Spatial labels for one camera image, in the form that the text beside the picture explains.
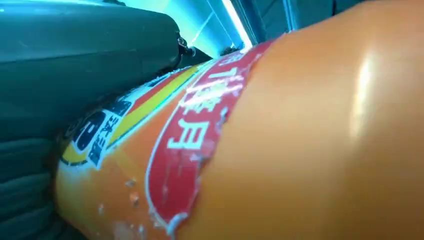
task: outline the dark seat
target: dark seat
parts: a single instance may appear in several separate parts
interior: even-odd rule
[[[54,213],[55,135],[178,64],[165,14],[98,3],[0,3],[0,240],[83,238]]]

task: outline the worn label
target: worn label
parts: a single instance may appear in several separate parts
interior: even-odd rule
[[[69,166],[90,163],[100,169],[108,150],[159,111],[197,71],[193,67],[170,72],[87,114],[65,133],[73,136],[61,160]]]
[[[153,220],[168,235],[188,217],[199,191],[202,163],[213,155],[251,65],[268,46],[216,62],[186,90],[164,126],[149,160],[145,191]]]

